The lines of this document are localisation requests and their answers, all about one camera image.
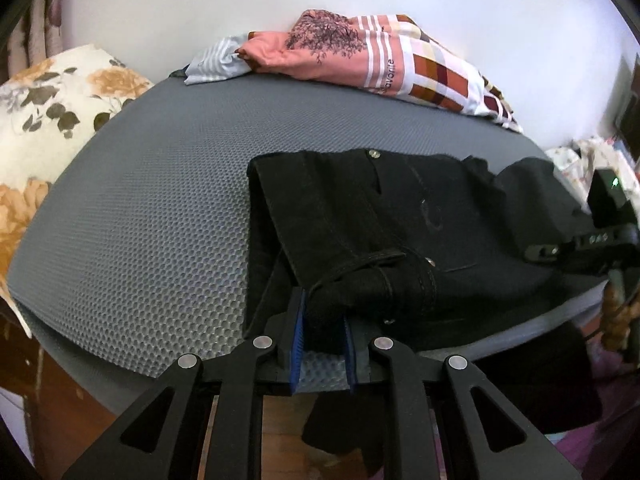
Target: wooden floor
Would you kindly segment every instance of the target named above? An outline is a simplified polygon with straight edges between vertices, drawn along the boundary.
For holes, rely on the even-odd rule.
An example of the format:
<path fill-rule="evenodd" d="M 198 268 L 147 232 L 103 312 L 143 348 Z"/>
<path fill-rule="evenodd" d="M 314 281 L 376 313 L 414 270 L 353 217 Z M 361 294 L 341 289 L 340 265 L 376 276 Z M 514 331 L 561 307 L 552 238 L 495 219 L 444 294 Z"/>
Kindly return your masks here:
<path fill-rule="evenodd" d="M 114 416 L 76 384 L 36 340 L 28 339 L 2 317 L 0 327 L 0 387 L 26 399 L 36 469 L 44 480 L 59 480 Z M 265 398 L 263 480 L 366 478 L 359 452 L 336 457 L 300 439 L 314 399 L 313 395 Z M 214 416 L 212 410 L 209 427 Z M 202 468 L 198 478 L 204 478 Z"/>

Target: gray mesh fabric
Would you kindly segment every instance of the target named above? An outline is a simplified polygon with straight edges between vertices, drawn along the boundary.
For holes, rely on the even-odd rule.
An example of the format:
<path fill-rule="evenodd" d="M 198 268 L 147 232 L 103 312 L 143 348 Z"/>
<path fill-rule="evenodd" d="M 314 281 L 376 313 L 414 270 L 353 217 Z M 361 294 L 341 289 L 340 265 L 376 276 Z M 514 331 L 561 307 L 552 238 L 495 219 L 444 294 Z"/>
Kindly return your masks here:
<path fill-rule="evenodd" d="M 167 79 L 57 181 L 14 257 L 11 294 L 79 347 L 141 374 L 187 351 L 229 352 L 241 337 L 248 161 L 356 147 L 475 155 L 492 171 L 544 156 L 489 122 L 354 89 L 266 75 Z M 338 387 L 343 369 L 309 355 L 306 387 Z"/>

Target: black garment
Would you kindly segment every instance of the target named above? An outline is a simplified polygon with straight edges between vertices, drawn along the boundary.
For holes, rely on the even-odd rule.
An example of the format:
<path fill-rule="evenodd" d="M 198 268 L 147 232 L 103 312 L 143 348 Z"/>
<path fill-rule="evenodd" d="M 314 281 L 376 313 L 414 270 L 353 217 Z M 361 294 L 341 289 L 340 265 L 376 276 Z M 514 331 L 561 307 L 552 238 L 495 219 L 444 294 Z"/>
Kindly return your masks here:
<path fill-rule="evenodd" d="M 247 336 L 284 311 L 293 285 L 309 291 L 306 335 L 322 335 L 312 348 L 340 352 L 329 334 L 345 312 L 414 349 L 443 348 L 600 281 L 523 260 L 530 244 L 593 229 L 547 161 L 526 158 L 494 175 L 476 158 L 276 153 L 252 160 L 248 176 Z"/>
<path fill-rule="evenodd" d="M 582 334 L 571 323 L 475 364 L 542 433 L 580 428 L 602 416 Z M 372 476 L 383 465 L 385 413 L 380 394 L 320 394 L 302 440 L 338 455 L 360 449 Z"/>

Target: folded blanket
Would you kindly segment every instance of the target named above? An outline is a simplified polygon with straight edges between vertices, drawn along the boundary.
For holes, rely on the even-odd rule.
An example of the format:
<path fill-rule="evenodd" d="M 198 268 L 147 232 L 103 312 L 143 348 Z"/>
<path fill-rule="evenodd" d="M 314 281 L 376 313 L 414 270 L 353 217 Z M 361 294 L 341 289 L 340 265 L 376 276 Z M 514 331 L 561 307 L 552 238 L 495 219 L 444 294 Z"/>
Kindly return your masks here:
<path fill-rule="evenodd" d="M 151 85 L 93 45 L 62 52 L 0 86 L 0 298 L 15 250 L 49 186 L 113 115 Z"/>
<path fill-rule="evenodd" d="M 306 10 L 289 32 L 230 36 L 198 54 L 187 84 L 255 72 L 353 86 L 419 105 L 481 116 L 521 133 L 502 93 L 478 69 L 404 14 L 347 18 Z"/>

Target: floral fabric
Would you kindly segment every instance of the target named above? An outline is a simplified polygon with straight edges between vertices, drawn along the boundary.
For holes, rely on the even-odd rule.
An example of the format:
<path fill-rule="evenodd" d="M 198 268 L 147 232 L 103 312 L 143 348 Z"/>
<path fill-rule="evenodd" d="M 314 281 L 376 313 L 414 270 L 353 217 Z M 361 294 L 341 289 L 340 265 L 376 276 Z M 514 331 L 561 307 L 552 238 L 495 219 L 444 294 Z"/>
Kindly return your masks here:
<path fill-rule="evenodd" d="M 151 86 L 93 45 L 45 59 L 0 86 L 0 297 L 15 312 L 7 270 L 50 184 Z"/>

